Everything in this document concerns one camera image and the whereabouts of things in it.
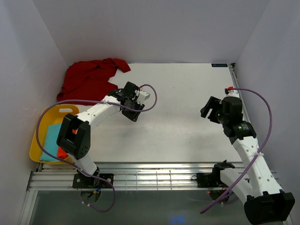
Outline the orange t shirt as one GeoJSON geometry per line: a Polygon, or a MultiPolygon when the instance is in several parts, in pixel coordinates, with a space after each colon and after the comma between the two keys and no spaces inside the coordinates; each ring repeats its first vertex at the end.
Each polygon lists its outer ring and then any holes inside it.
{"type": "Polygon", "coordinates": [[[57,151],[57,157],[65,160],[66,158],[68,158],[68,154],[59,146],[57,151]]]}

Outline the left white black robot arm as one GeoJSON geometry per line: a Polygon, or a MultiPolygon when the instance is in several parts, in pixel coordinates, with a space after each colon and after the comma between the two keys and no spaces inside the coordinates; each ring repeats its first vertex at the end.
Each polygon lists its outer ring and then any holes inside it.
{"type": "Polygon", "coordinates": [[[74,161],[75,165],[85,171],[83,182],[88,187],[99,183],[98,169],[89,155],[91,131],[110,116],[121,112],[133,122],[137,121],[144,101],[150,97],[146,91],[127,82],[123,89],[110,91],[101,103],[76,115],[67,114],[60,127],[57,145],[61,147],[74,161]]]}

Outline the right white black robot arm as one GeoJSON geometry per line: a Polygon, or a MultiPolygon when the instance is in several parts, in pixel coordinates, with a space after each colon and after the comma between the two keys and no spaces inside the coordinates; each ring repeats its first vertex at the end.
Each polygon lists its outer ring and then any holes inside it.
{"type": "Polygon", "coordinates": [[[239,174],[232,163],[217,163],[205,184],[227,185],[228,190],[233,191],[243,203],[246,217],[253,225],[283,222],[288,218],[295,199],[272,175],[263,154],[259,152],[253,126],[243,119],[242,108],[239,97],[226,96],[223,99],[210,97],[200,110],[203,118],[222,125],[246,170],[239,174]]]}

